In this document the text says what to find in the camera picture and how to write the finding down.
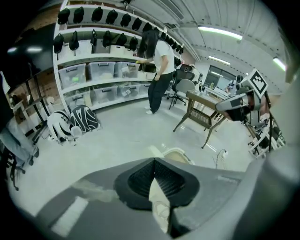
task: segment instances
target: ceiling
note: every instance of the ceiling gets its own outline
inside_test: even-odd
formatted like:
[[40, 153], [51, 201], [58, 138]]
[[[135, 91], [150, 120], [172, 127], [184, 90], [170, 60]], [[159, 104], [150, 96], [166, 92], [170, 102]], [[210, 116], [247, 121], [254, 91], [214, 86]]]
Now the ceiling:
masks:
[[[131, 6], [159, 23], [172, 24], [169, 32], [185, 43], [197, 60], [219, 66], [208, 56], [230, 62], [224, 70], [250, 73], [257, 68], [269, 84], [269, 92], [287, 88], [285, 72], [273, 62], [285, 62], [285, 46], [275, 16], [259, 0], [132, 0]], [[217, 33], [199, 31], [197, 26], [215, 27], [243, 36], [241, 41]]]

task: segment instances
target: long black hair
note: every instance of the long black hair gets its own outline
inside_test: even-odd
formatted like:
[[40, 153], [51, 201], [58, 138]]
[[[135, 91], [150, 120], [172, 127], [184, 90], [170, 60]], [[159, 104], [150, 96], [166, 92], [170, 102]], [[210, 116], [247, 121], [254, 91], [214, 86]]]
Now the long black hair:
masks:
[[138, 56], [142, 57], [146, 51], [146, 58], [153, 58], [158, 40], [163, 40], [159, 36], [158, 30], [149, 30], [142, 33], [142, 40], [138, 51]]

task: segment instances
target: jeans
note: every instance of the jeans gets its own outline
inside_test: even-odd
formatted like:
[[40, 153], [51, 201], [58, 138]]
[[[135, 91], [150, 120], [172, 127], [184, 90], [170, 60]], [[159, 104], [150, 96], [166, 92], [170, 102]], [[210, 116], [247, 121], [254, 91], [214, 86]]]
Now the jeans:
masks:
[[16, 156], [17, 166], [29, 161], [38, 150], [22, 132], [14, 117], [0, 132], [0, 140]]
[[173, 73], [162, 74], [158, 81], [154, 79], [151, 82], [151, 85], [148, 89], [148, 97], [151, 111], [155, 113], [161, 104], [161, 99], [165, 94], [165, 91], [168, 89], [170, 81], [173, 79]]

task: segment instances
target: white shelving unit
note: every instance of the white shelving unit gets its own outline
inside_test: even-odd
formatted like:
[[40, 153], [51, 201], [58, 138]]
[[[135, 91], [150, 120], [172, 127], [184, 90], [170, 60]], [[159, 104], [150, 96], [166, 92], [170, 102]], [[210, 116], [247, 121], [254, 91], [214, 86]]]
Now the white shelving unit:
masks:
[[[84, 8], [84, 17], [83, 21], [80, 24], [74, 24], [73, 23], [73, 17], [74, 17], [74, 11], [77, 8], [83, 7]], [[91, 22], [91, 16], [93, 11], [101, 7], [103, 9], [103, 16], [100, 22], [98, 23], [92, 23]], [[114, 40], [116, 40], [117, 36], [124, 33], [127, 37], [127, 42], [130, 41], [131, 38], [136, 37], [138, 40], [141, 40], [141, 34], [142, 30], [146, 23], [149, 23], [152, 25], [153, 28], [157, 27], [159, 31], [163, 31], [160, 27], [156, 26], [155, 24], [149, 22], [146, 19], [143, 19], [139, 16], [136, 16], [132, 13], [112, 8], [112, 7], [106, 7], [106, 6], [99, 6], [99, 5], [68, 5], [68, 0], [64, 0], [60, 10], [63, 10], [64, 8], [70, 9], [70, 16], [68, 19], [68, 23], [65, 25], [58, 25], [56, 23], [55, 30], [54, 30], [54, 37], [55, 38], [59, 33], [64, 37], [65, 43], [68, 43], [71, 41], [72, 35], [74, 31], [77, 31], [78, 40], [88, 40], [91, 39], [92, 31], [95, 30], [97, 33], [97, 38], [102, 38], [102, 36], [105, 34], [107, 30], [110, 31], [112, 37]], [[111, 10], [115, 10], [118, 12], [118, 18], [116, 19], [115, 23], [113, 25], [109, 25], [105, 23], [107, 14]], [[132, 20], [127, 28], [123, 28], [120, 25], [120, 22], [122, 20], [122, 17], [124, 14], [129, 14], [132, 17]], [[132, 30], [131, 26], [132, 23], [136, 18], [139, 18], [142, 21], [142, 24], [138, 31]], [[55, 81], [57, 84], [58, 92], [61, 98], [61, 102], [65, 108], [65, 110], [69, 113], [68, 105], [65, 101], [64, 94], [69, 93], [74, 90], [78, 90], [81, 88], [86, 88], [94, 85], [101, 85], [105, 83], [119, 83], [119, 82], [137, 82], [137, 81], [151, 81], [151, 79], [139, 79], [139, 78], [112, 78], [112, 79], [102, 79], [99, 81], [91, 80], [87, 81], [85, 83], [81, 83], [78, 85], [74, 85], [65, 89], [62, 89], [61, 81], [60, 81], [60, 75], [58, 72], [58, 66], [61, 67], [68, 67], [72, 65], [77, 65], [81, 63], [88, 63], [88, 62], [96, 62], [96, 61], [128, 61], [128, 62], [136, 62], [137, 60], [143, 60], [143, 58], [135, 57], [135, 56], [125, 56], [123, 54], [116, 55], [116, 54], [110, 54], [110, 53], [90, 53], [86, 52], [84, 54], [80, 54], [75, 56], [67, 56], [67, 57], [61, 57], [58, 59], [57, 55], [53, 53], [53, 69], [54, 69], [54, 75], [55, 75]], [[131, 100], [141, 99], [141, 98], [147, 98], [148, 94], [140, 94], [136, 97], [130, 97], [130, 98], [123, 98], [120, 97], [114, 101], [109, 101], [101, 104], [95, 104], [91, 107], [91, 110], [96, 110], [99, 108], [103, 108], [106, 106], [127, 102]]]

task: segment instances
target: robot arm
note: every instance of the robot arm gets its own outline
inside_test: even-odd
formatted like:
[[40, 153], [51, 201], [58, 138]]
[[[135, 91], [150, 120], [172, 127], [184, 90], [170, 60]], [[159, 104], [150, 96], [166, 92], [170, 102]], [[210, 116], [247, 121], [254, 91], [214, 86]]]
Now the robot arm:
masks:
[[260, 126], [260, 107], [268, 84], [257, 69], [245, 78], [237, 80], [237, 94], [216, 104], [218, 111], [228, 113], [233, 121], [247, 121]]

